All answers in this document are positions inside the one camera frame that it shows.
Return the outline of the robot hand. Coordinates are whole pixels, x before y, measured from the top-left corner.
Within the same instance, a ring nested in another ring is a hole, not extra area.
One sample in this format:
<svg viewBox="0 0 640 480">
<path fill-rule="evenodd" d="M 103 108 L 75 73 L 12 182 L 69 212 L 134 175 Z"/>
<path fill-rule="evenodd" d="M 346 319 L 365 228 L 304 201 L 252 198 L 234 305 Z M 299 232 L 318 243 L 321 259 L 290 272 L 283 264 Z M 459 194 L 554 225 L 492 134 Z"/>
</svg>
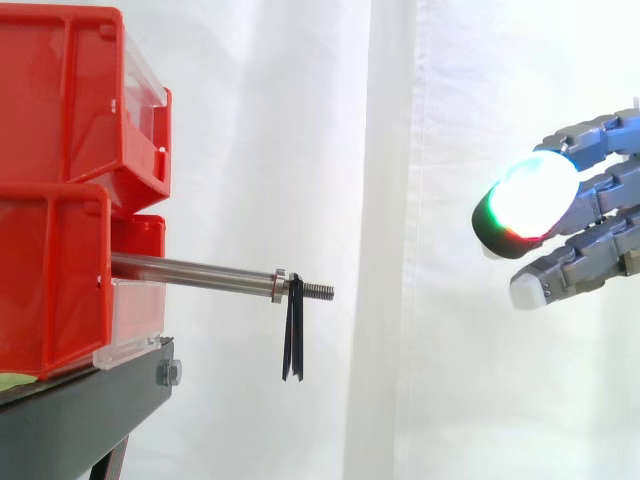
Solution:
<svg viewBox="0 0 640 480">
<path fill-rule="evenodd" d="M 639 108 L 545 137 L 479 200 L 472 229 L 486 255 L 516 260 L 565 243 L 510 280 L 512 304 L 535 310 L 639 272 Z"/>
</svg>

